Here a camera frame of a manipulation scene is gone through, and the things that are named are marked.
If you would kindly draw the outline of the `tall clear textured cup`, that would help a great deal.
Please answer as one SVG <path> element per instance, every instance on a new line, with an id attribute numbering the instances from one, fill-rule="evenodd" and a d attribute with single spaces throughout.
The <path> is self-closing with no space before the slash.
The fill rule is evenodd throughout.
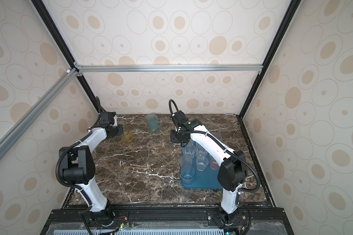
<path id="1" fill-rule="evenodd" d="M 207 155 L 207 151 L 200 144 L 196 144 L 195 152 L 197 158 L 205 157 Z"/>

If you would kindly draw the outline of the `clear textured cup front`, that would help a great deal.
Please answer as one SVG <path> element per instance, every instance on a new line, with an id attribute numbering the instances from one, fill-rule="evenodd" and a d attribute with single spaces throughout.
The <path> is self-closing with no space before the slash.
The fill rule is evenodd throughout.
<path id="1" fill-rule="evenodd" d="M 196 159 L 196 168 L 198 171 L 205 171 L 209 165 L 209 160 L 206 156 L 197 156 Z"/>

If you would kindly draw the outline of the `teal plastic tray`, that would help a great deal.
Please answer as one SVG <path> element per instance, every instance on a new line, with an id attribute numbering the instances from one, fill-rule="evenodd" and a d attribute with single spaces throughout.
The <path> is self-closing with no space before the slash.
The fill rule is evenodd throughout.
<path id="1" fill-rule="evenodd" d="M 188 189 L 208 189 L 208 190 L 221 190 L 222 186 L 220 185 L 220 183 L 218 182 L 217 176 L 218 176 L 218 171 L 219 170 L 212 170 L 210 168 L 210 159 L 211 159 L 211 155 L 207 153 L 206 157 L 209 160 L 209 165 L 208 167 L 205 169 L 205 171 L 198 171 L 196 168 L 196 152 L 195 152 L 195 157 L 193 158 L 192 161 L 192 166 L 195 168 L 196 170 L 196 175 L 194 177 L 194 181 L 191 184 L 188 185 L 184 185 L 182 184 L 182 186 L 184 188 L 188 188 Z"/>

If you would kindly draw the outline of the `frosted grey cup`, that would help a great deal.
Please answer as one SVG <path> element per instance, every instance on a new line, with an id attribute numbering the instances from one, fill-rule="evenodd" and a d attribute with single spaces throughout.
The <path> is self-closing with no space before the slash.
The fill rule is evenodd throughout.
<path id="1" fill-rule="evenodd" d="M 182 166 L 185 165 L 185 164 L 186 164 L 185 156 L 181 156 L 181 157 L 179 158 L 179 165 L 180 165 L 180 167 L 182 167 Z"/>

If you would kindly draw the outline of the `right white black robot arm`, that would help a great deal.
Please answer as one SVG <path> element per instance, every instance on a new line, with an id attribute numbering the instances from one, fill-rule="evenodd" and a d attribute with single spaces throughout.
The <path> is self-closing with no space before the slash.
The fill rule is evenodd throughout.
<path id="1" fill-rule="evenodd" d="M 219 165 L 218 182 L 223 188 L 220 205 L 222 219 L 227 221 L 236 217 L 239 208 L 239 196 L 242 192 L 256 193 L 261 186 L 257 171 L 246 161 L 243 151 L 235 151 L 223 144 L 196 118 L 188 119 L 185 113 L 178 109 L 175 101 L 170 99 L 169 111 L 175 130 L 171 131 L 171 142 L 186 145 L 190 140 L 199 144 L 210 154 Z M 256 186 L 252 189 L 243 188 L 250 170 L 256 179 Z"/>

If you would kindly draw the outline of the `yellow plastic cup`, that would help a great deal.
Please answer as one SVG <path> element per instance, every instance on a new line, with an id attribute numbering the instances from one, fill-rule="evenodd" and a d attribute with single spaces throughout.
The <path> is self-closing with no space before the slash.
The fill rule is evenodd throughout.
<path id="1" fill-rule="evenodd" d="M 131 143 L 133 140 L 131 130 L 128 126 L 123 126 L 122 141 L 126 143 Z"/>

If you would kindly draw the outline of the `blue frosted cup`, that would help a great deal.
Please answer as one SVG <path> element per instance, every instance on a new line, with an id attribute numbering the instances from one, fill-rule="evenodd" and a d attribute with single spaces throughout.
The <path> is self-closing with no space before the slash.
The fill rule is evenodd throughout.
<path id="1" fill-rule="evenodd" d="M 180 168 L 180 175 L 182 184 L 188 185 L 194 181 L 196 170 L 191 164 L 185 164 Z"/>

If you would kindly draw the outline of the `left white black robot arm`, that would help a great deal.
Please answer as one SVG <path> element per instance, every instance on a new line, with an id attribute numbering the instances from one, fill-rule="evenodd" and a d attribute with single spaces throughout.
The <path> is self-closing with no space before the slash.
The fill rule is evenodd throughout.
<path id="1" fill-rule="evenodd" d="M 98 119 L 87 128 L 86 134 L 73 145 L 59 150 L 55 169 L 58 182 L 74 188 L 92 213 L 104 212 L 109 207 L 109 201 L 103 196 L 95 179 L 96 166 L 92 152 L 102 141 L 122 134 L 123 126 L 118 124 L 116 112 L 99 108 Z"/>

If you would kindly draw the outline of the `clear faceted cup front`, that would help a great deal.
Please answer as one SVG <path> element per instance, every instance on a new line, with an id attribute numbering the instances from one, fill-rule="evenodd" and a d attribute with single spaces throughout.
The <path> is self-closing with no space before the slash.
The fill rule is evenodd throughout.
<path id="1" fill-rule="evenodd" d="M 195 142 L 193 140 L 190 140 L 185 147 L 195 147 Z"/>

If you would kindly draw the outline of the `clear faceted cup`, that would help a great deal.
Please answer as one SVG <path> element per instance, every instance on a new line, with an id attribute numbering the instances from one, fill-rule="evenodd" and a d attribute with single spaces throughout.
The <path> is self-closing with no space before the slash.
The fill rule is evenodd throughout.
<path id="1" fill-rule="evenodd" d="M 185 147 L 195 147 L 195 142 L 193 140 L 190 140 Z"/>
<path id="2" fill-rule="evenodd" d="M 212 135 L 219 141 L 222 141 L 222 136 L 219 133 L 213 133 Z"/>

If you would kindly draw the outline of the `pink plastic cup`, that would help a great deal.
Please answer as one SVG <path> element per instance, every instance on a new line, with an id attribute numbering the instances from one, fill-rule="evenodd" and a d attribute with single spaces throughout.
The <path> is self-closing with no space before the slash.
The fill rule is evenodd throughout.
<path id="1" fill-rule="evenodd" d="M 211 159 L 210 159 L 210 168 L 212 170 L 218 170 L 220 168 L 219 164 L 217 163 L 217 161 L 213 157 L 211 157 Z"/>

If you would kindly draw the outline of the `green frosted cup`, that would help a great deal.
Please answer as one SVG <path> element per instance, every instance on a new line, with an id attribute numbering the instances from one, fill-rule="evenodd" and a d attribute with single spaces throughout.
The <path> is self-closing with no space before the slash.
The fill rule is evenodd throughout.
<path id="1" fill-rule="evenodd" d="M 158 129 L 158 116 L 156 114 L 147 115 L 147 122 L 152 131 L 156 131 Z"/>

